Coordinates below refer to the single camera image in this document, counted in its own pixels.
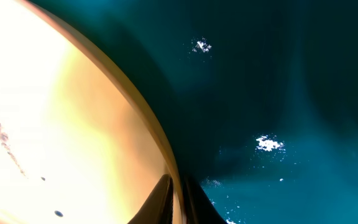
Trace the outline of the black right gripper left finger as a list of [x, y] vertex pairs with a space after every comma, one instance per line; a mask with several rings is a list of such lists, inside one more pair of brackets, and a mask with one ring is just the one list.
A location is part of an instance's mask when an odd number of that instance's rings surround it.
[[164, 174], [128, 224], [172, 224], [172, 221], [173, 180]]

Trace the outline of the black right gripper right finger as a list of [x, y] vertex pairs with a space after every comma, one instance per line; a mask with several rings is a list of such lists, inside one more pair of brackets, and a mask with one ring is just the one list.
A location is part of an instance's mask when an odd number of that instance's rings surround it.
[[191, 176], [183, 178], [183, 198], [187, 224], [226, 224], [200, 184]]

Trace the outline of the yellow plate with blue stain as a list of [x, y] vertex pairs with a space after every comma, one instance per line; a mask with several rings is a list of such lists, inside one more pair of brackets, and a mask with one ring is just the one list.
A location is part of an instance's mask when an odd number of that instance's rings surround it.
[[160, 180], [183, 194], [168, 139], [136, 87], [77, 30], [0, 1], [0, 223], [127, 223]]

